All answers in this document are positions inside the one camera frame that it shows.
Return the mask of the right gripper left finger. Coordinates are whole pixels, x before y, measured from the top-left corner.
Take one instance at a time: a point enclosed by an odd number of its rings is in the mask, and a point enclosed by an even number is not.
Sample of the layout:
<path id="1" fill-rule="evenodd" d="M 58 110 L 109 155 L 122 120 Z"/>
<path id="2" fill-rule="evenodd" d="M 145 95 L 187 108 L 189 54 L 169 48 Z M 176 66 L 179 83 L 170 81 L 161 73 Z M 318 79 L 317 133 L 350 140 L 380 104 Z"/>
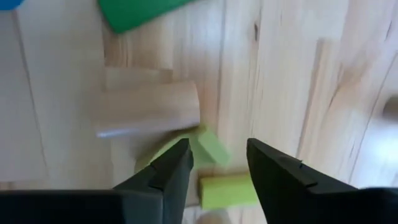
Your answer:
<path id="1" fill-rule="evenodd" d="M 114 187 L 125 224 L 182 224 L 193 154 L 187 138 Z"/>

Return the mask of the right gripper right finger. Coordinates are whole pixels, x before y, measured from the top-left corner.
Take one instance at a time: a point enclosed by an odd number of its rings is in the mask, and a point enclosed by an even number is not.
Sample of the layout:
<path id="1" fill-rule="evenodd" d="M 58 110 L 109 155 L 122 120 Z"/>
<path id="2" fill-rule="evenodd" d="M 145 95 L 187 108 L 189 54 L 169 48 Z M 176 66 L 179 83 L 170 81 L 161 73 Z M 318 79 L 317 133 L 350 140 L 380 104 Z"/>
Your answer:
<path id="1" fill-rule="evenodd" d="M 302 161 L 255 138 L 246 145 L 251 179 L 268 224 L 304 224 L 308 188 L 318 184 L 304 172 Z"/>

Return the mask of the blue cylinder block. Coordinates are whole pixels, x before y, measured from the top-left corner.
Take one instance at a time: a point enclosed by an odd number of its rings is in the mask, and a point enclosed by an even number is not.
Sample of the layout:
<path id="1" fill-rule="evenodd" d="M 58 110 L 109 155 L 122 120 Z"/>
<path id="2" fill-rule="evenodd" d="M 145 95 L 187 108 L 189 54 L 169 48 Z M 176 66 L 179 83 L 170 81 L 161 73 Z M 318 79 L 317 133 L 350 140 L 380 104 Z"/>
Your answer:
<path id="1" fill-rule="evenodd" d="M 24 0 L 0 0 L 0 11 L 11 11 L 18 8 Z"/>

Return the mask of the light green arch block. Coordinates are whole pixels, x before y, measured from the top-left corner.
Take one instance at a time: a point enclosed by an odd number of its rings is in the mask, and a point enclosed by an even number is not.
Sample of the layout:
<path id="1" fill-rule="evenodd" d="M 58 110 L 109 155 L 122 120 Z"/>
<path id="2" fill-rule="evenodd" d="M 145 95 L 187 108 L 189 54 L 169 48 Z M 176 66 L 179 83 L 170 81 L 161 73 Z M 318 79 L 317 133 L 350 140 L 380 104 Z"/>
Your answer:
<path id="1" fill-rule="evenodd" d="M 193 169 L 204 169 L 213 166 L 226 167 L 230 154 L 217 135 L 205 125 L 173 132 L 157 143 L 149 152 L 136 159 L 135 172 L 149 165 L 150 162 L 169 150 L 181 139 L 187 138 L 193 154 Z"/>

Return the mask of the light green curved block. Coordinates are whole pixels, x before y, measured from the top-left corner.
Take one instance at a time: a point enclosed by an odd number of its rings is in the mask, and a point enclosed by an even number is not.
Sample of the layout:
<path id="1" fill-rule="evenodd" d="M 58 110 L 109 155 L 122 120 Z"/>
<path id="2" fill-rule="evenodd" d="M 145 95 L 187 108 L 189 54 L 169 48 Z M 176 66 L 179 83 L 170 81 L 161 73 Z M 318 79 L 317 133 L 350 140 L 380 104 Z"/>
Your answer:
<path id="1" fill-rule="evenodd" d="M 204 177 L 200 179 L 200 205 L 214 210 L 258 203 L 249 174 Z"/>

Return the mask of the natural wood rectangular block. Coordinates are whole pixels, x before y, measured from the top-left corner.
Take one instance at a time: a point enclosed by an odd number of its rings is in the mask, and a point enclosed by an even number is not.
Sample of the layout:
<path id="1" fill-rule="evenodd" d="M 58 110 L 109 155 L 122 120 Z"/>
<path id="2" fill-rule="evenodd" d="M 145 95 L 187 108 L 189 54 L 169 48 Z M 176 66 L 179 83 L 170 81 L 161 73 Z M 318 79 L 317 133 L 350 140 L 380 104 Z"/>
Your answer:
<path id="1" fill-rule="evenodd" d="M 200 124 L 194 82 L 143 85 L 100 95 L 93 107 L 99 138 L 175 131 Z"/>

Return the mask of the dark green rectangular block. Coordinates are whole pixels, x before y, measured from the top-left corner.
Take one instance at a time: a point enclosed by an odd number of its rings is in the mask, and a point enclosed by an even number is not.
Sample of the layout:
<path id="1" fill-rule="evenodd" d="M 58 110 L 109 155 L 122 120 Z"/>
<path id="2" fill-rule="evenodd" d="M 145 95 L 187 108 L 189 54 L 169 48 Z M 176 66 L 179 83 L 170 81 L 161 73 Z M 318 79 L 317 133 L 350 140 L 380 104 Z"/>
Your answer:
<path id="1" fill-rule="evenodd" d="M 98 0 L 114 33 L 122 34 L 194 0 Z"/>

